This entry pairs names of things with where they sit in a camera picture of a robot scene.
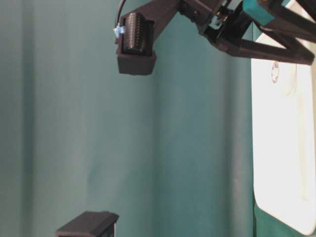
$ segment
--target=teal backdrop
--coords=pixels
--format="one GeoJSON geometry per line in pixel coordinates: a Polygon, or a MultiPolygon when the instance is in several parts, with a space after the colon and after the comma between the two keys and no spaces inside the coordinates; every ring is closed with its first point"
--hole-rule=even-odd
{"type": "Polygon", "coordinates": [[[252,237],[250,60],[176,15],[153,75],[120,75],[117,6],[0,2],[0,236],[109,210],[118,237],[252,237]]]}

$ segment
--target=black 3d-printed part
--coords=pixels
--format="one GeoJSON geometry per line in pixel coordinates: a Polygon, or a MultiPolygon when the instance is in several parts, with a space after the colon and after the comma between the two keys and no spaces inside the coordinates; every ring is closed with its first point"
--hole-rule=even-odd
{"type": "Polygon", "coordinates": [[[219,29],[207,27],[204,36],[220,51],[231,56],[275,60],[287,63],[311,65],[314,55],[294,37],[267,31],[255,22],[258,28],[280,43],[284,48],[257,43],[242,38],[253,19],[242,10],[242,3],[228,16],[219,29]]]}
{"type": "Polygon", "coordinates": [[[87,211],[58,229],[56,237],[113,237],[118,218],[107,211],[87,211]]]}
{"type": "Polygon", "coordinates": [[[132,13],[141,14],[144,19],[140,19],[142,31],[146,32],[145,44],[136,45],[135,41],[131,49],[127,49],[128,41],[131,42],[128,37],[131,39],[137,39],[132,36],[134,33],[128,33],[126,29],[125,34],[121,34],[118,39],[118,70],[121,74],[130,74],[130,75],[149,75],[153,72],[157,56],[153,51],[153,44],[158,36],[161,34],[163,29],[168,25],[174,15],[177,13],[179,8],[180,0],[153,0],[149,3],[141,6],[132,12],[124,15],[120,19],[120,25],[125,26],[131,21],[132,13]]]}
{"type": "MultiPolygon", "coordinates": [[[[275,18],[265,25],[269,31],[316,43],[316,23],[305,19],[282,5],[282,0],[257,0],[275,18]]],[[[315,0],[296,0],[308,14],[316,19],[315,0]]]]}

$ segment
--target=cable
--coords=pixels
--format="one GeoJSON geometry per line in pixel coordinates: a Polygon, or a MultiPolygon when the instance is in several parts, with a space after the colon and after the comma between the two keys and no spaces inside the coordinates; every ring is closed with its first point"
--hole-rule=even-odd
{"type": "Polygon", "coordinates": [[[124,7],[124,4],[125,4],[126,0],[120,0],[119,2],[119,6],[118,6],[118,13],[117,13],[117,17],[115,19],[115,27],[118,25],[119,23],[119,18],[120,18],[120,14],[122,12],[122,9],[124,7]]]}

